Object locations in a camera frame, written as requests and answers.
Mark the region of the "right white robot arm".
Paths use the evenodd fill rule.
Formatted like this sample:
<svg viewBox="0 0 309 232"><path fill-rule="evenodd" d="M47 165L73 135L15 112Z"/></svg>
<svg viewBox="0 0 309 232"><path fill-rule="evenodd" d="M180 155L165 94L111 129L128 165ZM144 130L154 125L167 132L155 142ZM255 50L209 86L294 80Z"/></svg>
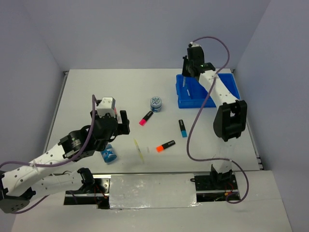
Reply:
<svg viewBox="0 0 309 232"><path fill-rule="evenodd" d="M213 121L215 135L222 141L219 155L208 158L211 171L207 176L196 176L191 179L197 190L222 190L230 187L234 190L232 160L237 139L246 128L247 103L239 100L225 86L218 72L211 63L204 60L204 52L200 45L190 43L187 55L183 58L183 76L197 80L207 92L202 105L212 99L217 113Z"/></svg>

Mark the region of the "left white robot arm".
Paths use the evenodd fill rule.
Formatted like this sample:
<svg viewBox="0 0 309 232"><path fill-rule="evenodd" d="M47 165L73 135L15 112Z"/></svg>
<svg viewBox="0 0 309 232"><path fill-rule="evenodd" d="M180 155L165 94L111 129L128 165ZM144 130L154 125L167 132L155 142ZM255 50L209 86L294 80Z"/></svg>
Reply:
<svg viewBox="0 0 309 232"><path fill-rule="evenodd" d="M74 130L29 163L0 173L0 208L7 214L19 214L33 200L62 191L91 192L96 183L88 168L65 171L56 170L66 164L90 157L103 151L118 135L130 133L125 110L120 111L121 123L109 113L103 117L95 115L94 125Z"/></svg>

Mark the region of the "yellow gel pen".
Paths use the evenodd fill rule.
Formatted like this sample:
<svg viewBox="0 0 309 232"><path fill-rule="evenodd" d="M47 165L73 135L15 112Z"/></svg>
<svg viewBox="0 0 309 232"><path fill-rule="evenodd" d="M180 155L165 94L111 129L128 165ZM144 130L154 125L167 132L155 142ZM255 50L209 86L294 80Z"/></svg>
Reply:
<svg viewBox="0 0 309 232"><path fill-rule="evenodd" d="M140 159L141 159L142 163L144 164L143 154L142 154L142 152L141 152L141 150L140 150L140 147L139 147L139 145L138 145L138 143L137 143L136 139L134 139L134 143L135 143L135 146L136 146L137 152L138 152L138 154L139 154L139 157L140 157Z"/></svg>

